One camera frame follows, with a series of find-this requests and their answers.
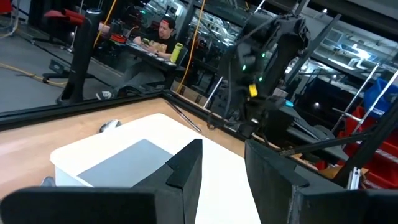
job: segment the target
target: man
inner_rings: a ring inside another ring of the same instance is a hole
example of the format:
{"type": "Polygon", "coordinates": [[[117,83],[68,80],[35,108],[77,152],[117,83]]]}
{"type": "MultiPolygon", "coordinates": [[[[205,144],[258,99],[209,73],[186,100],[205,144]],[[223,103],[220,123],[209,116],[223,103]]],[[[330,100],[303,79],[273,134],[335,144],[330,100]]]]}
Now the man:
{"type": "MultiPolygon", "coordinates": [[[[169,60],[176,44],[176,41],[172,37],[174,29],[175,21],[171,17],[164,17],[160,22],[158,32],[143,37],[136,37],[133,42],[148,52],[169,60]],[[149,44],[144,43],[144,39],[148,39],[149,44]]],[[[102,91],[101,93],[97,93],[96,96],[99,100],[106,100],[117,96],[119,90],[125,86],[139,86],[164,80],[163,73],[154,68],[153,65],[138,62],[124,72],[123,84],[121,86],[114,91],[102,91]]]]}

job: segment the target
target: black t-shirt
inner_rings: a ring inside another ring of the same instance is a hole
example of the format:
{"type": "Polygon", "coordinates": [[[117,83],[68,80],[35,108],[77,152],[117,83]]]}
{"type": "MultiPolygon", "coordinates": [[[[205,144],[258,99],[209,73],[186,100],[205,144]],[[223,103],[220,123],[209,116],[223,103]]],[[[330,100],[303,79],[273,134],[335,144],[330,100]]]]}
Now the black t-shirt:
{"type": "Polygon", "coordinates": [[[173,37],[169,37],[168,39],[161,39],[158,32],[147,34],[141,38],[147,38],[150,42],[150,45],[155,47],[156,50],[168,54],[171,54],[173,52],[176,44],[176,41],[173,37]]]}

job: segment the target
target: sneaker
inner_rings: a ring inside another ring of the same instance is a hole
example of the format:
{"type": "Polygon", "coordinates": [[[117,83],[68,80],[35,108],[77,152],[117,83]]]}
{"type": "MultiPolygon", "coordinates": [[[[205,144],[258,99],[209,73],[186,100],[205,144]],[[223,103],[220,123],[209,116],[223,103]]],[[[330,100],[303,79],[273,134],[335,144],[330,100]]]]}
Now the sneaker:
{"type": "Polygon", "coordinates": [[[108,100],[113,97],[113,94],[110,91],[102,91],[101,93],[95,93],[95,95],[99,100],[108,100]]]}

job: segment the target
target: white table surface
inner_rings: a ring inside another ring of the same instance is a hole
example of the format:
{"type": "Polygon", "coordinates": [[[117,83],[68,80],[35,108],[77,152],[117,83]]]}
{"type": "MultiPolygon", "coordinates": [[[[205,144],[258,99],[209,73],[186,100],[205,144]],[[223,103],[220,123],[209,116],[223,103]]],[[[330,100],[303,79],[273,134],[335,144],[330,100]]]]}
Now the white table surface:
{"type": "Polygon", "coordinates": [[[202,183],[195,223],[260,223],[244,159],[164,114],[146,116],[61,147],[51,153],[50,160],[76,177],[142,139],[173,155],[192,140],[203,140],[202,183]]]}

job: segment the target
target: yellow water bottle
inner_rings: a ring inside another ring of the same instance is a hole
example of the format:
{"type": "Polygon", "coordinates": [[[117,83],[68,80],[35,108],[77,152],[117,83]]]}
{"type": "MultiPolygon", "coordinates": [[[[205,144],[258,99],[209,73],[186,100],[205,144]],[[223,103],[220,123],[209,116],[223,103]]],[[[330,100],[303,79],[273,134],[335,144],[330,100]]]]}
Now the yellow water bottle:
{"type": "Polygon", "coordinates": [[[175,44],[172,56],[170,57],[170,61],[171,62],[175,63],[177,61],[178,56],[180,55],[180,51],[181,51],[182,47],[183,47],[183,45],[180,44],[180,43],[176,43],[175,44]]]}

